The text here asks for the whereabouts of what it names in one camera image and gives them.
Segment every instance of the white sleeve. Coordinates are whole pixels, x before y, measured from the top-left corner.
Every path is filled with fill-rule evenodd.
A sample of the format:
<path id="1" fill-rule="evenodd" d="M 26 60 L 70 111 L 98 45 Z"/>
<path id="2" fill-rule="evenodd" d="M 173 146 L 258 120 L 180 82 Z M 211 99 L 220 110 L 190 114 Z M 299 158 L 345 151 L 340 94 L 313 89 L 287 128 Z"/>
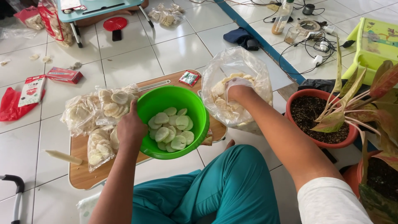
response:
<path id="1" fill-rule="evenodd" d="M 302 224 L 373 224 L 350 186 L 336 178 L 309 181 L 297 200 Z"/>

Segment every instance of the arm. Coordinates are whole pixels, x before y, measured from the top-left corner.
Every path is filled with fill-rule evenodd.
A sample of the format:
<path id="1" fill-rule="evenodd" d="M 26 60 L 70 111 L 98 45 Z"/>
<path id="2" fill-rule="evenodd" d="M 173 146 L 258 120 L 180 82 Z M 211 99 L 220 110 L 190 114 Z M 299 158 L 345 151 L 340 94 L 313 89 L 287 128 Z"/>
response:
<path id="1" fill-rule="evenodd" d="M 119 151 L 89 224 L 131 223 L 135 161 L 147 133 L 148 127 L 138 117 L 137 102 L 133 100 L 130 113 L 118 123 Z"/>
<path id="2" fill-rule="evenodd" d="M 230 101 L 240 103 L 253 116 L 272 150 L 292 176 L 297 191 L 305 183 L 318 177 L 343 180 L 315 143 L 261 99 L 251 87 L 231 86 L 228 97 Z"/>

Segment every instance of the terracotta pot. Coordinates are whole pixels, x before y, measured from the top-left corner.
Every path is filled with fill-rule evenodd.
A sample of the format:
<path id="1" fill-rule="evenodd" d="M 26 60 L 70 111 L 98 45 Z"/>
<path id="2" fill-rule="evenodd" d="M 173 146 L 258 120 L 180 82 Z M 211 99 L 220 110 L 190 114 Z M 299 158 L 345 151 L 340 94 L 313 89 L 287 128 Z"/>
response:
<path id="1" fill-rule="evenodd" d="M 303 90 L 297 91 L 293 95 L 291 95 L 289 100 L 287 101 L 285 117 L 287 117 L 292 123 L 294 123 L 296 125 L 296 123 L 294 122 L 292 115 L 290 113 L 290 105 L 291 105 L 292 101 L 294 99 L 296 99 L 297 97 L 299 97 L 299 96 L 316 96 L 318 98 L 328 100 L 329 95 L 330 95 L 330 93 L 321 91 L 321 90 L 317 90 L 317 89 L 303 89 Z M 330 98 L 330 101 L 332 101 L 334 98 L 336 98 L 336 97 L 332 95 Z M 355 127 L 353 127 L 352 125 L 350 125 L 347 138 L 344 141 L 337 143 L 337 144 L 323 143 L 323 142 L 320 142 L 320 141 L 317 141 L 317 140 L 311 138 L 310 136 L 309 136 L 309 138 L 311 138 L 311 140 L 319 147 L 339 149 L 339 148 L 343 148 L 343 147 L 346 147 L 346 146 L 349 146 L 350 144 L 352 144 L 354 142 L 354 140 L 357 138 L 357 136 L 358 136 L 358 130 Z"/>
<path id="2" fill-rule="evenodd" d="M 373 155 L 379 154 L 382 151 L 376 150 L 368 153 L 368 158 Z M 345 182 L 351 187 L 354 194 L 359 198 L 359 183 L 362 181 L 363 173 L 363 159 L 359 161 L 359 163 L 351 166 L 348 170 L 343 174 L 343 178 Z"/>

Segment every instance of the teal pants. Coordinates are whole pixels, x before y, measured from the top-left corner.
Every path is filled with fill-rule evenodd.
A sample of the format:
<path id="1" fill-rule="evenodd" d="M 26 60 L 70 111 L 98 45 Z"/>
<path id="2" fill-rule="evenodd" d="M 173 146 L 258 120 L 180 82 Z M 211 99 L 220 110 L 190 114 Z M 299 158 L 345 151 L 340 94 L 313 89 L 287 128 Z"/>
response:
<path id="1" fill-rule="evenodd" d="M 202 171 L 134 186 L 132 224 L 194 224 L 213 212 L 213 224 L 280 223 L 272 179 L 255 147 L 235 145 Z"/>

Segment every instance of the hand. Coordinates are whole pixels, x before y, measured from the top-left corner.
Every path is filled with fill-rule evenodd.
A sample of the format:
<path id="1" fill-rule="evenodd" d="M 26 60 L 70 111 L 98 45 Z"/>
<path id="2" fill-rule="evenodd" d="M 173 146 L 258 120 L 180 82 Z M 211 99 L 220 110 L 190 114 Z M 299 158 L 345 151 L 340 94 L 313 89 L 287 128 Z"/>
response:
<path id="1" fill-rule="evenodd" d="M 141 145 L 142 139 L 148 134 L 148 126 L 137 114 L 137 101 L 132 100 L 130 112 L 122 117 L 117 124 L 117 138 L 119 144 L 129 147 L 134 143 Z"/>
<path id="2" fill-rule="evenodd" d="M 225 83 L 225 99 L 227 102 L 239 102 L 243 96 L 255 93 L 254 86 L 247 79 L 234 77 Z"/>

